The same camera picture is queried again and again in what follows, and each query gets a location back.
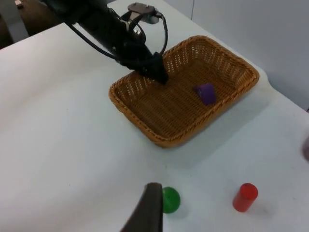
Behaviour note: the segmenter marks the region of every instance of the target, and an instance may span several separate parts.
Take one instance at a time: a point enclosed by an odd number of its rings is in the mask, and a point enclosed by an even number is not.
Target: red cylinder
[[[245,183],[240,186],[238,193],[233,199],[233,207],[239,212],[246,212],[258,196],[256,186]]]

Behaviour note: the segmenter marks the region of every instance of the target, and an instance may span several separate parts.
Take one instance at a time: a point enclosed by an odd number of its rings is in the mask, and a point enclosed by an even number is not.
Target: green ball
[[[180,206],[180,195],[176,189],[172,187],[165,187],[163,192],[163,213],[174,213]]]

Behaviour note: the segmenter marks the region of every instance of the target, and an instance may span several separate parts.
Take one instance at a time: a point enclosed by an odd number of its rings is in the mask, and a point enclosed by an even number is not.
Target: white wall
[[[193,21],[263,68],[309,107],[309,0],[195,0]]]
[[[194,0],[164,0],[183,15],[191,19]]]

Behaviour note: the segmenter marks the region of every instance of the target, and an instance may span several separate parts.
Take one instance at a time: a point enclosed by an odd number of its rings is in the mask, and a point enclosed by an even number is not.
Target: cable
[[[165,52],[166,46],[168,45],[169,32],[168,32],[168,25],[166,23],[166,19],[165,19],[164,15],[160,13],[159,17],[162,19],[163,27],[164,27],[164,45],[163,45],[163,48],[160,52],[160,54],[163,55],[163,53]]]

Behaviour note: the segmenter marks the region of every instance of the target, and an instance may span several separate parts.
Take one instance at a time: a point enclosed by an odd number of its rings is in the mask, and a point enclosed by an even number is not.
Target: basket rim
[[[231,94],[227,99],[222,100],[221,102],[218,102],[215,104],[215,106],[209,110],[207,113],[202,114],[200,116],[198,116],[195,121],[193,123],[191,123],[190,125],[188,125],[184,130],[181,130],[180,132],[178,132],[177,134],[175,134],[172,137],[163,137],[161,135],[158,135],[157,133],[155,133],[151,128],[149,128],[142,120],[139,119],[139,117],[137,115],[135,115],[124,103],[123,101],[117,96],[117,94],[115,93],[115,90],[117,89],[118,86],[124,84],[131,76],[136,75],[137,72],[133,71],[131,73],[129,73],[128,75],[122,77],[121,79],[117,80],[115,83],[113,83],[109,89],[109,97],[111,99],[111,101],[114,104],[117,104],[117,106],[120,106],[123,108],[123,110],[121,110],[121,112],[125,115],[130,114],[131,117],[133,117],[135,119],[135,125],[138,126],[141,130],[147,130],[147,132],[149,133],[147,135],[147,137],[149,139],[151,139],[154,142],[173,142],[178,140],[179,138],[183,137],[184,135],[186,135],[188,132],[194,130],[196,128],[196,126],[198,124],[200,124],[204,118],[208,117],[211,114],[214,114],[215,112],[217,112],[219,109],[221,109],[225,103],[230,102],[230,100],[232,98],[235,98],[239,93],[242,93],[248,86],[250,85],[254,85],[258,79],[259,79],[259,72],[251,65],[249,64],[247,61],[245,61],[243,58],[238,57],[237,55],[235,55],[234,53],[232,53],[231,51],[229,51],[227,48],[223,47],[222,45],[220,45],[218,42],[216,42],[215,40],[204,36],[204,35],[197,35],[197,36],[192,36],[190,38],[188,38],[187,40],[184,40],[182,42],[180,42],[179,44],[177,44],[176,46],[174,46],[173,48],[171,48],[169,51],[165,52],[163,55],[163,58],[168,58],[169,56],[171,56],[173,53],[181,50],[183,48],[183,44],[188,44],[188,43],[192,43],[192,42],[196,42],[199,40],[206,40],[210,45],[216,47],[216,49],[219,49],[220,52],[223,52],[224,54],[228,55],[230,58],[232,58],[233,60],[235,60],[236,62],[242,64],[243,66],[246,67],[246,69],[252,74],[252,78],[249,79],[247,81],[247,83],[245,83],[244,85],[242,85],[241,88],[237,88],[235,89],[235,92],[233,94]]]

